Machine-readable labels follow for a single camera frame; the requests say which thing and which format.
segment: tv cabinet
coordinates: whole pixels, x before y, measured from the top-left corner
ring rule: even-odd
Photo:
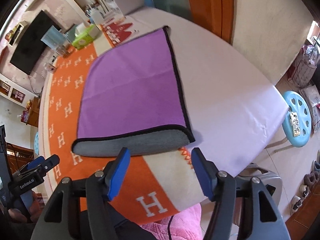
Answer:
[[[0,96],[3,96],[22,107],[26,107],[29,100],[33,100],[34,97],[37,97],[36,94],[20,87],[2,74],[0,74]]]

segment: purple towel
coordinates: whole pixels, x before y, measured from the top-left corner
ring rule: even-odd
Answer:
[[[117,46],[85,81],[74,153],[116,156],[177,149],[195,141],[168,27]]]

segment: blue stool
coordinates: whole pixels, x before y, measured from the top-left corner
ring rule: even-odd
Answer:
[[[36,133],[36,136],[35,136],[35,143],[33,146],[33,150],[35,151],[36,155],[39,155],[39,134],[38,134],[38,132]]]
[[[293,91],[287,91],[283,94],[284,100],[289,105],[289,111],[284,118],[282,128],[286,135],[281,141],[268,144],[266,148],[275,147],[281,145],[289,140],[291,145],[275,150],[275,152],[284,151],[293,147],[305,146],[310,138],[311,134],[311,115],[308,109],[307,103],[298,93]],[[296,112],[299,120],[300,135],[293,136],[292,122],[290,118],[290,112]]]

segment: black cable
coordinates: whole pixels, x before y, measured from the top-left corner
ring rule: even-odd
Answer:
[[[171,238],[171,233],[170,233],[170,225],[171,225],[171,221],[172,221],[173,217],[174,217],[174,216],[172,216],[172,217],[170,218],[169,223],[168,223],[168,236],[169,236],[169,240],[172,240],[172,238]]]
[[[33,90],[33,87],[32,87],[32,84],[31,84],[30,76],[29,76],[29,75],[27,75],[27,76],[28,76],[28,79],[29,79],[29,82],[30,82],[30,87],[31,87],[31,89],[32,89],[32,92],[33,92],[34,94],[36,94],[36,95],[39,95],[39,93],[36,93],[36,92]]]

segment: slipper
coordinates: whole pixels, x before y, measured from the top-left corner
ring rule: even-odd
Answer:
[[[315,184],[317,184],[319,182],[320,173],[318,171],[312,171],[311,173],[313,173],[315,175],[315,177],[316,177]]]
[[[316,182],[316,176],[314,173],[306,174],[304,175],[303,181],[304,185],[307,185],[309,189],[311,189]]]
[[[312,170],[320,172],[320,164],[317,161],[312,162]]]
[[[310,193],[310,189],[306,185],[301,185],[300,188],[299,188],[299,191],[301,193],[301,199],[302,200],[305,200],[307,198],[307,196],[309,195],[309,193]]]
[[[292,212],[296,212],[299,207],[302,206],[302,200],[298,196],[294,196],[291,200],[291,210]]]

